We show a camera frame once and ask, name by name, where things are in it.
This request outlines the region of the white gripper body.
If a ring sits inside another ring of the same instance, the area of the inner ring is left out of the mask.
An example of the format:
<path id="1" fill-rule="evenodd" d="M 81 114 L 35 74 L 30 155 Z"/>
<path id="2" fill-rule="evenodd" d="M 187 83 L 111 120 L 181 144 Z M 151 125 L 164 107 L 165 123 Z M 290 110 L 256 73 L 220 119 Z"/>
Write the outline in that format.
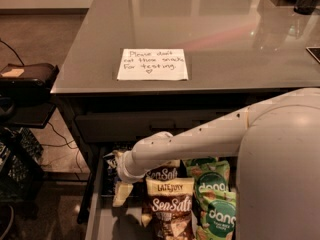
<path id="1" fill-rule="evenodd" d="M 135 183 L 145 176 L 145 171 L 136 165 L 131 151 L 125 151 L 116 163 L 117 174 L 123 182 Z"/>

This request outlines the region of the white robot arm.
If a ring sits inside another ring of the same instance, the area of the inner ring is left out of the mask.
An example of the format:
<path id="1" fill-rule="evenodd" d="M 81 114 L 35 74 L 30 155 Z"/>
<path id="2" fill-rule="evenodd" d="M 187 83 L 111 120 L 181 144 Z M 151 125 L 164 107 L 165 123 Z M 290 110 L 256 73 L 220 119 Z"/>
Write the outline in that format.
<path id="1" fill-rule="evenodd" d="M 140 140 L 117 160 L 135 183 L 169 160 L 237 159 L 236 240 L 320 240 L 320 89 L 288 92 L 173 136 Z"/>

